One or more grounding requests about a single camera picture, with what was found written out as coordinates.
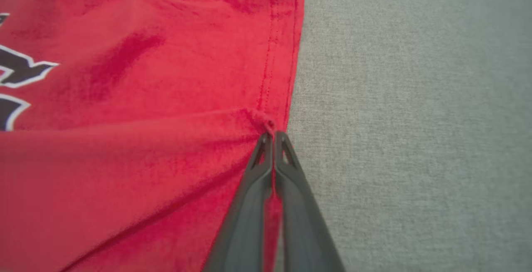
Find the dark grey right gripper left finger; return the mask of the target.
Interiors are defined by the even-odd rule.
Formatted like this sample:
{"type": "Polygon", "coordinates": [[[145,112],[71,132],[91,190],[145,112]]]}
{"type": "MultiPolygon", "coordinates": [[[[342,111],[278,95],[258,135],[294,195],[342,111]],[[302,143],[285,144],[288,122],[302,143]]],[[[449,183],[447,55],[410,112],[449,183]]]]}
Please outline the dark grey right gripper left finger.
{"type": "Polygon", "coordinates": [[[242,175],[202,272],[263,272],[265,202],[271,195],[273,139],[264,133],[242,175]]]}

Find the grey fabric sofa seat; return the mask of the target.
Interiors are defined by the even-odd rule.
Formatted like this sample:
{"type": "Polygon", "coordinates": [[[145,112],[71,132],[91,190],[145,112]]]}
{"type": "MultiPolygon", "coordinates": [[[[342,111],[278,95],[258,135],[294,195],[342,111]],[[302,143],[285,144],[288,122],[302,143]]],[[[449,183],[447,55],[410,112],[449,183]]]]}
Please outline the grey fabric sofa seat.
{"type": "Polygon", "coordinates": [[[305,0],[288,134],[347,272],[532,272],[532,0],[305,0]]]}

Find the red white-trimmed sports garment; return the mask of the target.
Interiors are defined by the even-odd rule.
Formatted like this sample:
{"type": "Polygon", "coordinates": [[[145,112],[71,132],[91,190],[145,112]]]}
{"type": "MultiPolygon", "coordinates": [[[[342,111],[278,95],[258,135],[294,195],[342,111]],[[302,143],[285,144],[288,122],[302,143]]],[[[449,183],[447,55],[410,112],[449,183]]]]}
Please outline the red white-trimmed sports garment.
{"type": "Polygon", "coordinates": [[[0,272],[200,271],[304,0],[0,0],[0,272]]]}

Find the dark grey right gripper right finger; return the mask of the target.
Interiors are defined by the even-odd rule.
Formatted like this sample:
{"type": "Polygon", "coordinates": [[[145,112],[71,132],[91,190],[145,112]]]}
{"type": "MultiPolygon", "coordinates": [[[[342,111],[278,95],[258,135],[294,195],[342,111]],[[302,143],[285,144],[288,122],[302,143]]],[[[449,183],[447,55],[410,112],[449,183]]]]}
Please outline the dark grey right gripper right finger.
{"type": "Polygon", "coordinates": [[[284,272],[345,272],[291,141],[281,131],[274,135],[274,169],[283,206],[284,272]]]}

